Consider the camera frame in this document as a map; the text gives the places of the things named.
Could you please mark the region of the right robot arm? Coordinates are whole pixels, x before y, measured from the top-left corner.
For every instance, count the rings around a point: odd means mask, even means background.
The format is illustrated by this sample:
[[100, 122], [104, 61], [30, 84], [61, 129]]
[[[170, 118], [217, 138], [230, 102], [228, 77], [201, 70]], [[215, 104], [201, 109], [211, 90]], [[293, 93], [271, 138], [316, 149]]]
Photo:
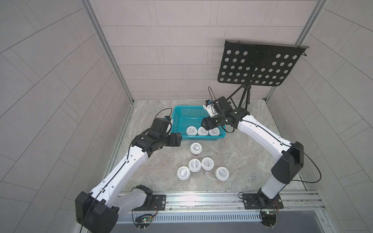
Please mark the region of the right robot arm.
[[206, 130], [230, 125], [253, 138], [263, 146], [276, 160], [271, 169], [271, 177], [258, 190], [258, 202], [261, 207], [271, 204], [279, 192], [288, 185], [304, 166], [304, 146], [291, 143], [276, 135], [258, 122], [248, 111], [238, 107], [216, 110], [210, 104], [203, 106], [209, 116], [202, 120], [201, 126]]

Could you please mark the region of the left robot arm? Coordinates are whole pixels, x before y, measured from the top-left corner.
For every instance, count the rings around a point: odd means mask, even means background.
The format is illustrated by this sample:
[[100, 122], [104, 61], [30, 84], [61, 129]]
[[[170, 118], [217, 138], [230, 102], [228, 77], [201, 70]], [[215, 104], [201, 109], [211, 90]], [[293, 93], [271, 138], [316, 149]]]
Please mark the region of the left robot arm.
[[116, 167], [90, 192], [81, 192], [75, 199], [76, 221], [92, 233], [109, 233], [121, 214], [142, 207], [148, 191], [135, 188], [119, 197], [135, 171], [154, 151], [181, 145], [181, 133], [158, 133], [151, 129], [136, 136], [127, 154]]

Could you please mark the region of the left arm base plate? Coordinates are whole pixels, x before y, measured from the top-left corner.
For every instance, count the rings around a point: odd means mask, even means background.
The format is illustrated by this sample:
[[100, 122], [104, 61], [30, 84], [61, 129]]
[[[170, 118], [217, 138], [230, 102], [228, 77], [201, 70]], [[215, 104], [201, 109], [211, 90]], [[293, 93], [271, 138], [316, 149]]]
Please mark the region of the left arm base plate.
[[166, 206], [166, 198], [166, 195], [152, 195], [151, 201], [147, 199], [141, 207], [134, 209], [134, 211], [164, 211]]

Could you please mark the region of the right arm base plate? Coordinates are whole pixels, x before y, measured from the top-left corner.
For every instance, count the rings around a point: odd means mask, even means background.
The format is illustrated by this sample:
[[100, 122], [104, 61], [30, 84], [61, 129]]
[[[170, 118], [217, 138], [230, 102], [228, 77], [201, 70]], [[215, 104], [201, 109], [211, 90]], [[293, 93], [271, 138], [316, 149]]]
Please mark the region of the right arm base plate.
[[279, 194], [273, 199], [269, 199], [264, 194], [258, 193], [243, 193], [238, 194], [239, 198], [243, 201], [246, 210], [251, 209], [283, 209], [284, 205]]

